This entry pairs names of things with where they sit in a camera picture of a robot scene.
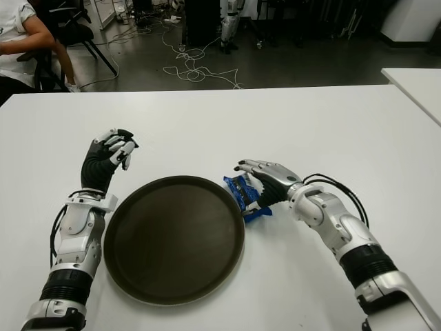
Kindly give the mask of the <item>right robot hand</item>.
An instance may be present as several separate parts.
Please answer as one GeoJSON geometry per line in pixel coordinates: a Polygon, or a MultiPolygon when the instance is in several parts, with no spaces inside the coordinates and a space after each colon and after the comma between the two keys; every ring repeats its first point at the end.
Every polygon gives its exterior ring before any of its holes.
{"type": "Polygon", "coordinates": [[[297,174],[279,163],[243,159],[238,162],[234,170],[252,175],[263,186],[262,194],[257,201],[245,208],[243,216],[253,214],[275,203],[290,200],[294,192],[304,185],[297,174]]]}

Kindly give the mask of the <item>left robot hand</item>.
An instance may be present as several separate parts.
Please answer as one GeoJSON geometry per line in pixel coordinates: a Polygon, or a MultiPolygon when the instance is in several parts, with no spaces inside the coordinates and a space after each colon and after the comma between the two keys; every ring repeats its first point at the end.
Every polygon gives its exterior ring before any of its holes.
{"type": "Polygon", "coordinates": [[[105,196],[116,169],[127,170],[138,147],[134,134],[124,129],[112,128],[93,139],[81,168],[81,187],[105,196]]]}

